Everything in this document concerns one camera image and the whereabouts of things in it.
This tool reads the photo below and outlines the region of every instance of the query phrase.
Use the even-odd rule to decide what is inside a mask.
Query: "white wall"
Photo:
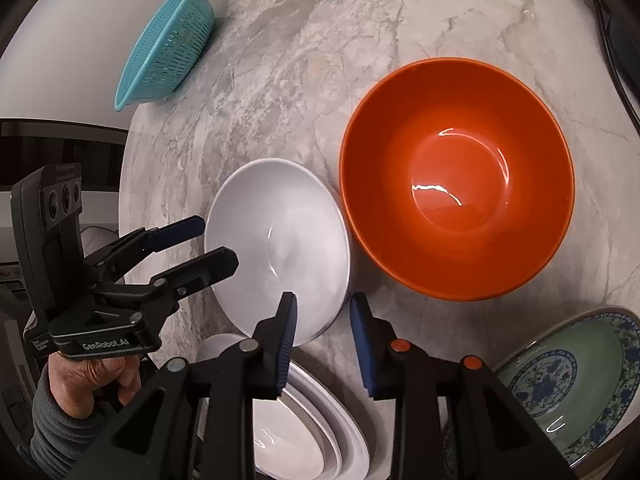
[[[97,225],[118,229],[118,194],[107,191],[83,191],[80,228]],[[11,222],[11,192],[0,192],[0,262],[16,262],[14,230]]]
[[[209,0],[220,11],[222,0]],[[0,58],[0,118],[129,129],[113,99],[124,63],[164,0],[39,0]]]

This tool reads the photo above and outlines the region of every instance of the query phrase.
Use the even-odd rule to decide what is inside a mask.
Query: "human hand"
[[[87,418],[94,410],[94,391],[117,380],[118,399],[125,406],[140,389],[138,356],[72,361],[60,352],[49,356],[51,394],[72,418]]]

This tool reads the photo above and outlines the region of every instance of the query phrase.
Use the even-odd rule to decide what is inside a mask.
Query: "white bowl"
[[[206,251],[225,246],[238,270],[214,285],[222,310],[241,332],[272,317],[283,292],[295,293],[294,345],[318,337],[347,294],[351,250],[340,207],[309,170],[280,158],[254,160],[216,195],[204,233]]]

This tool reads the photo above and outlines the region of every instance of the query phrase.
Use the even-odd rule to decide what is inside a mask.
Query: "gray sleeve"
[[[20,454],[27,462],[35,462],[52,480],[60,480],[100,433],[106,420],[97,404],[83,420],[63,412],[51,395],[49,368],[45,367],[33,399],[34,435],[30,447],[21,449]]]

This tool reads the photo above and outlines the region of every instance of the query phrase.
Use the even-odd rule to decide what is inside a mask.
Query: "orange bowl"
[[[461,58],[403,66],[369,91],[342,141],[340,188],[380,267],[457,301],[540,272],[575,193],[569,149],[543,102],[503,70]]]

